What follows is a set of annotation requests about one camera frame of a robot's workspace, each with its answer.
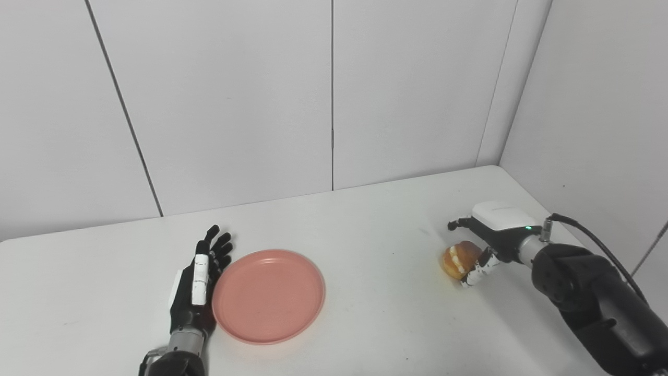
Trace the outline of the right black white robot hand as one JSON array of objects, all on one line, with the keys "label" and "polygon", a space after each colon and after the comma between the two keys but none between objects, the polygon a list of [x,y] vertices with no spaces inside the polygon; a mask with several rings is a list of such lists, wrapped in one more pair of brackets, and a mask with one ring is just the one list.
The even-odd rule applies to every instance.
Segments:
[{"label": "right black white robot hand", "polygon": [[446,250],[443,264],[451,264],[453,277],[465,287],[472,287],[491,274],[500,264],[519,263],[533,266],[546,241],[541,237],[544,227],[522,209],[503,202],[477,203],[469,217],[448,223],[449,231],[470,230],[486,243],[482,251],[463,241]]}]

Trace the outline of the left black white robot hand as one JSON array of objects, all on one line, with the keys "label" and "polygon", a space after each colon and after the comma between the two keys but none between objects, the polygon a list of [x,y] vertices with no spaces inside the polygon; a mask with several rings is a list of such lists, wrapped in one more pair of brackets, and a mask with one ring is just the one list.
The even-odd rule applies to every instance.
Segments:
[{"label": "left black white robot hand", "polygon": [[181,271],[170,307],[170,333],[195,328],[209,336],[216,326],[212,311],[215,285],[231,264],[230,233],[220,233],[218,225],[199,240],[191,263]]}]

